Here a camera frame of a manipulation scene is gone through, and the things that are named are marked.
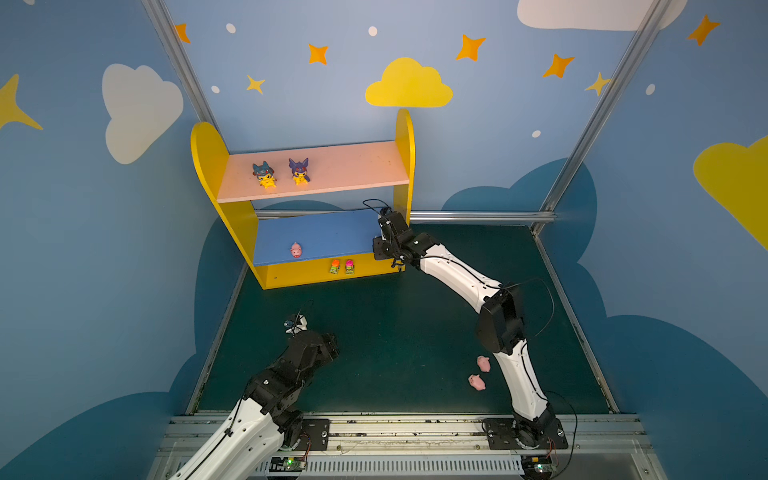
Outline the purple creature toy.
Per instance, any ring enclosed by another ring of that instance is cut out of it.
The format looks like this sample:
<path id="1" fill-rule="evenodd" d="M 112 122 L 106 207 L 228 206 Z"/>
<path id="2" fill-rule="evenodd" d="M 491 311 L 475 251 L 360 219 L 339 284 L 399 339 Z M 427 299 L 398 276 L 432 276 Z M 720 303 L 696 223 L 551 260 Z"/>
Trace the purple creature toy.
<path id="1" fill-rule="evenodd" d="M 292 158 L 288 160 L 292 178 L 296 185 L 304 185 L 311 182 L 308 174 L 309 161 L 309 158 L 305 158 L 302 161 L 297 161 Z"/>

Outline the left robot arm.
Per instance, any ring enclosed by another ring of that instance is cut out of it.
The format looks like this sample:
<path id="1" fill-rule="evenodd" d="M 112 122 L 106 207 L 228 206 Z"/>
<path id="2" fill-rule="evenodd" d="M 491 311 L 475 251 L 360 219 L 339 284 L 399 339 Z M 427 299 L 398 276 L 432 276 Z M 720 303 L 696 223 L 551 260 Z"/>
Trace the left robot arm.
<path id="1" fill-rule="evenodd" d="M 233 410 L 173 479 L 246 479 L 278 450 L 294 445 L 303 414 L 295 407 L 317 370 L 338 357 L 336 337 L 292 336 L 278 359 L 251 377 Z"/>

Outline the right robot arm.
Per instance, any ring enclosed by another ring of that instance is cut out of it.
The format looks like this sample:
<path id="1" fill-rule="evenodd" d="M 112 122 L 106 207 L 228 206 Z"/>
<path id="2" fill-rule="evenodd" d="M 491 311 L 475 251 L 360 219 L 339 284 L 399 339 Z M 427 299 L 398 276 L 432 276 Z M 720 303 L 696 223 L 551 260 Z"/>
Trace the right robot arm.
<path id="1" fill-rule="evenodd" d="M 378 224 L 381 235 L 373 239 L 376 260 L 417 268 L 440 280 L 478 313 L 476 335 L 496 359 L 511 396 L 516 442 L 524 449 L 567 447 L 562 424 L 529 356 L 519 287 L 479 273 L 429 234 L 414 233 L 403 215 L 390 207 L 378 212 Z"/>

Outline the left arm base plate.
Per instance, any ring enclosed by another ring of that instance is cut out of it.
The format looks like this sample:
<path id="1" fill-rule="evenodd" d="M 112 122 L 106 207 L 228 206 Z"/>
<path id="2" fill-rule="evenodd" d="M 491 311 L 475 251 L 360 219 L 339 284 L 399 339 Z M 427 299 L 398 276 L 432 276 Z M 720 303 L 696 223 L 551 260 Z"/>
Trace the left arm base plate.
<path id="1" fill-rule="evenodd" d="M 303 418 L 285 432 L 284 447 L 292 451 L 326 451 L 330 436 L 328 418 Z"/>

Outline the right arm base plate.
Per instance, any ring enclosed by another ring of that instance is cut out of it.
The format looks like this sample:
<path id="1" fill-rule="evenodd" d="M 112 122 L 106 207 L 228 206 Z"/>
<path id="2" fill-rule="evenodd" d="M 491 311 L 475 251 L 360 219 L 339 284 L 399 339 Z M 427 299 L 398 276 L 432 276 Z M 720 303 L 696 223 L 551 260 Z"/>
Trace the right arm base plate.
<path id="1" fill-rule="evenodd" d="M 567 435 L 559 419 L 541 428 L 513 417 L 487 417 L 481 422 L 491 450 L 568 449 Z"/>

